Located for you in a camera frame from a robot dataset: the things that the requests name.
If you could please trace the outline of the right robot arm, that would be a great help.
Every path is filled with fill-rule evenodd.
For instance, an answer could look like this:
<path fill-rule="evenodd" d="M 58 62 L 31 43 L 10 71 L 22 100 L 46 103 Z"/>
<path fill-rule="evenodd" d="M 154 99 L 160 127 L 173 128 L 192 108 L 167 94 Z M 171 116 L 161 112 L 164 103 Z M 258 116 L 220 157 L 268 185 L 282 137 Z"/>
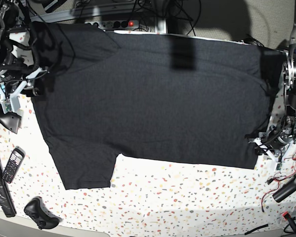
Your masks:
<path fill-rule="evenodd" d="M 0 0 L 0 104 L 3 112 L 20 109 L 18 96 L 37 94 L 35 81 L 48 73 L 40 65 L 38 35 L 29 10 L 19 0 Z"/>

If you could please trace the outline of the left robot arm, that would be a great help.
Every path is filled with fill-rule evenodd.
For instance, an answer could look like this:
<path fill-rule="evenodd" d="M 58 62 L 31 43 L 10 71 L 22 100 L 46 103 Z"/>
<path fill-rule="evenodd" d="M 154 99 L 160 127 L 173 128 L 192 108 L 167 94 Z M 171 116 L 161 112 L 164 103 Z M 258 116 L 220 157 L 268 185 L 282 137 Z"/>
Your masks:
<path fill-rule="evenodd" d="M 285 154 L 296 143 L 296 1 L 294 25 L 289 45 L 284 49 L 287 59 L 282 67 L 284 111 L 279 112 L 278 122 L 270 122 L 266 132 L 260 132 L 250 143 L 256 144 L 257 152 L 270 161 L 271 169 L 280 170 Z"/>

